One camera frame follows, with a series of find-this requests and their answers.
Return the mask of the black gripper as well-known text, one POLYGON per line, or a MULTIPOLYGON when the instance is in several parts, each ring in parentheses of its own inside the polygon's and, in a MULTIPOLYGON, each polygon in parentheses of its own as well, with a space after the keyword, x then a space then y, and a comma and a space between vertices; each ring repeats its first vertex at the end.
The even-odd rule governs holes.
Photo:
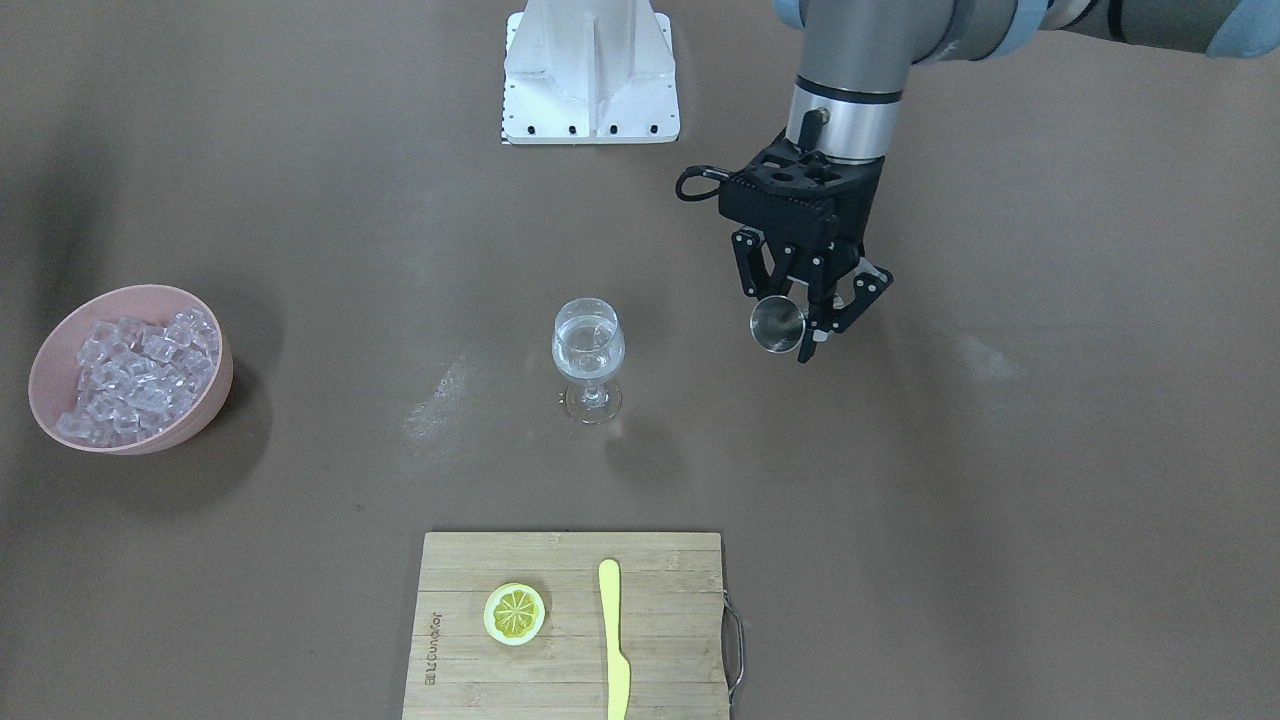
POLYGON ((780 133, 744 168, 730 172, 717 195, 719 214, 751 228, 731 234, 739 279, 749 299, 788 296, 800 249, 820 250, 850 273, 810 297, 797 360, 847 331, 893 283, 865 256, 865 231, 884 159, 841 163, 804 151, 780 133))

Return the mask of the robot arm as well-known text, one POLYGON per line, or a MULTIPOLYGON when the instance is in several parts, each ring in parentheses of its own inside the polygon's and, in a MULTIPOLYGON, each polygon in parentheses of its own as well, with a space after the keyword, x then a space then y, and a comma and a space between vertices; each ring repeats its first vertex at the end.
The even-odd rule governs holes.
POLYGON ((803 33, 786 127, 737 170, 686 168, 736 222, 753 338, 809 361, 892 284, 867 223, 913 67, 1005 56, 1041 31, 1252 59, 1277 47, 1275 1, 777 1, 803 33))

